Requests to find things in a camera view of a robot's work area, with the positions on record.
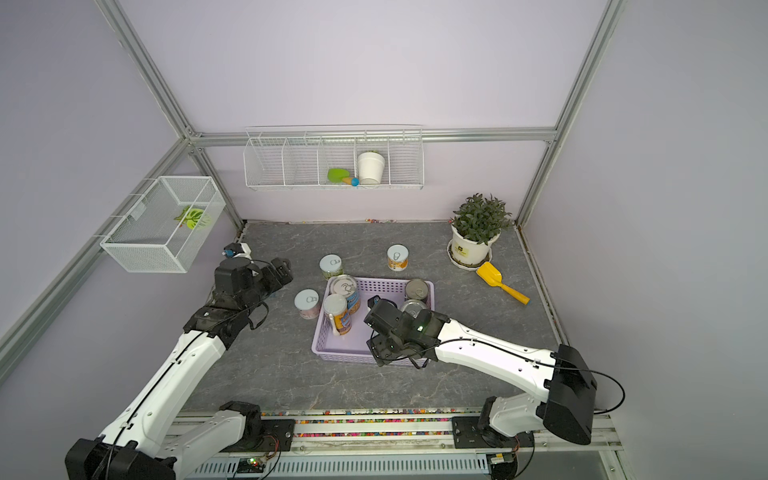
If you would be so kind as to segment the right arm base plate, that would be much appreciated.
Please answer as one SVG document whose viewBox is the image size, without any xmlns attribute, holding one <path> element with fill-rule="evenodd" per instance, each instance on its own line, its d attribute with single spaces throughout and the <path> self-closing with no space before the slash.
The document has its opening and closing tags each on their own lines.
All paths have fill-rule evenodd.
<svg viewBox="0 0 768 480">
<path fill-rule="evenodd" d="M 534 444 L 530 432 L 506 437 L 488 426 L 481 426 L 478 416 L 452 417 L 451 433 L 455 449 L 517 449 Z"/>
</svg>

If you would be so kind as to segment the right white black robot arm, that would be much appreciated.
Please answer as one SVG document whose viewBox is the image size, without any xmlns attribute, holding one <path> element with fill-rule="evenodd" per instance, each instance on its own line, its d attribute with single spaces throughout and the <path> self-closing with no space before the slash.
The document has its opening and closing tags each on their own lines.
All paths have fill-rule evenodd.
<svg viewBox="0 0 768 480">
<path fill-rule="evenodd" d="M 364 322 L 372 335 L 366 345 L 377 365 L 454 364 L 520 390 L 518 396 L 486 399 L 475 430 L 488 446 L 502 448 L 520 433 L 540 430 L 572 444 L 591 443 L 597 381 L 575 348 L 509 343 L 429 309 L 411 315 L 379 296 L 367 304 Z"/>
</svg>

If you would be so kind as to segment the pink label small can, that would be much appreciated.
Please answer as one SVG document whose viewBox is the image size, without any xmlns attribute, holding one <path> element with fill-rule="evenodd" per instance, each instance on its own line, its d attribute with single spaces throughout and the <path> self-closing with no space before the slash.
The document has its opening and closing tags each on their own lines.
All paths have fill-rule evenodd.
<svg viewBox="0 0 768 480">
<path fill-rule="evenodd" d="M 313 289 L 301 290 L 294 297 L 294 305 L 301 318 L 316 319 L 321 309 L 320 295 Z"/>
</svg>

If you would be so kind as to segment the dark purple can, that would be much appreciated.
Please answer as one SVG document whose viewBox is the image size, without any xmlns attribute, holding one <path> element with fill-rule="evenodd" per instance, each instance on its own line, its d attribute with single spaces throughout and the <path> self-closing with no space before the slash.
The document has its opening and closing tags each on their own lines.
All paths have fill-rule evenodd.
<svg viewBox="0 0 768 480">
<path fill-rule="evenodd" d="M 419 278 L 409 280 L 405 285 L 405 298 L 407 300 L 417 300 L 426 303 L 429 299 L 429 286 Z"/>
</svg>

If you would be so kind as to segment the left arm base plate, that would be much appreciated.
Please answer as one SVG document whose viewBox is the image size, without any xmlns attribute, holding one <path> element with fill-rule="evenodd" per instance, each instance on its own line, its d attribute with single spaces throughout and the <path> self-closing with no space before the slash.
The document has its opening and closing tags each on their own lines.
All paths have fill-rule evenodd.
<svg viewBox="0 0 768 480">
<path fill-rule="evenodd" d="M 225 447 L 224 452 L 288 452 L 292 448 L 296 422 L 293 419 L 261 420 L 258 425 L 247 425 L 242 437 Z"/>
</svg>

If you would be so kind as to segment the orange label small can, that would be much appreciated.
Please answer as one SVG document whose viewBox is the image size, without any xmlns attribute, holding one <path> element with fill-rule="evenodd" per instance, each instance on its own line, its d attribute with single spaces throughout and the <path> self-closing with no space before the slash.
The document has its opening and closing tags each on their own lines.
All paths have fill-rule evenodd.
<svg viewBox="0 0 768 480">
<path fill-rule="evenodd" d="M 392 271 L 403 271 L 409 262 L 409 250 L 402 244 L 391 245 L 387 249 L 388 267 Z"/>
</svg>

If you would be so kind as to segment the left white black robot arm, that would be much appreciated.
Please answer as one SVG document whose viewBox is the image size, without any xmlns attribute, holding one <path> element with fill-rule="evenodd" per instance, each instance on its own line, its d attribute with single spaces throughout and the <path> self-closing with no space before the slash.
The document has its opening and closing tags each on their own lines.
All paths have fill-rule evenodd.
<svg viewBox="0 0 768 480">
<path fill-rule="evenodd" d="M 79 439 L 65 456 L 71 479 L 184 479 L 231 447 L 278 447 L 261 424 L 261 409 L 229 401 L 177 440 L 166 435 L 199 382 L 244 328 L 251 315 L 293 279 L 289 260 L 253 261 L 240 254 L 214 273 L 209 300 L 185 323 L 163 365 L 129 406 L 94 439 Z"/>
</svg>

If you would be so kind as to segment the green label small can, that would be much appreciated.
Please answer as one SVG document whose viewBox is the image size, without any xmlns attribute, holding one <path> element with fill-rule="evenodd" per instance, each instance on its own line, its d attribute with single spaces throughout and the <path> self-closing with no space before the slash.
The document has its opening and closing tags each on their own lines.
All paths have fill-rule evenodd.
<svg viewBox="0 0 768 480">
<path fill-rule="evenodd" d="M 319 261 L 319 267 L 326 280 L 344 274 L 343 261 L 337 254 L 327 254 Z"/>
</svg>

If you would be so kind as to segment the tall colourful snack tube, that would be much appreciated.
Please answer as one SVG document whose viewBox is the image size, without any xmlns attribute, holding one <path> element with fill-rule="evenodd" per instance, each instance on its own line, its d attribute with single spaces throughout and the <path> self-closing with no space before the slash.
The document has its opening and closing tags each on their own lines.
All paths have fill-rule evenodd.
<svg viewBox="0 0 768 480">
<path fill-rule="evenodd" d="M 323 310 L 338 335 L 346 335 L 351 328 L 347 299 L 340 294 L 330 294 L 323 301 Z"/>
</svg>

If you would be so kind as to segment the blue soup can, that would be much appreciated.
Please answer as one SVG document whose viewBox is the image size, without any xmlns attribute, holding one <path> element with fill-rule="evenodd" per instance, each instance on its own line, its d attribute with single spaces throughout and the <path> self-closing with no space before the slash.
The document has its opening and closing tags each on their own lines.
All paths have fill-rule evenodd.
<svg viewBox="0 0 768 480">
<path fill-rule="evenodd" d="M 424 302 L 416 299 L 409 299 L 403 303 L 401 311 L 413 318 L 417 318 L 422 311 L 427 309 L 428 307 Z"/>
<path fill-rule="evenodd" d="M 346 299 L 347 311 L 350 315 L 356 313 L 360 307 L 360 295 L 357 280 L 351 275 L 339 275 L 332 279 L 330 292 L 338 294 Z"/>
</svg>

